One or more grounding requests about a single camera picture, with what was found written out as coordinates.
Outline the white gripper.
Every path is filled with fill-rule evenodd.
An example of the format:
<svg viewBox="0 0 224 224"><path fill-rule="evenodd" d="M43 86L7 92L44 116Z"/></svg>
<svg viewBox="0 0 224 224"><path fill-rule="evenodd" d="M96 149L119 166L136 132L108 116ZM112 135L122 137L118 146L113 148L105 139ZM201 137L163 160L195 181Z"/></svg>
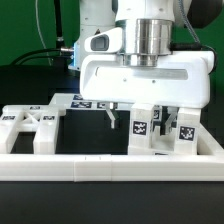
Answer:
<svg viewBox="0 0 224 224"><path fill-rule="evenodd" d="M146 103L161 106L160 134L168 135L178 108L202 108L210 100L210 51L176 51L158 58L155 67L125 66L116 55L90 55L83 61L80 93L86 100L107 102L111 128L119 126L117 104Z"/></svg>

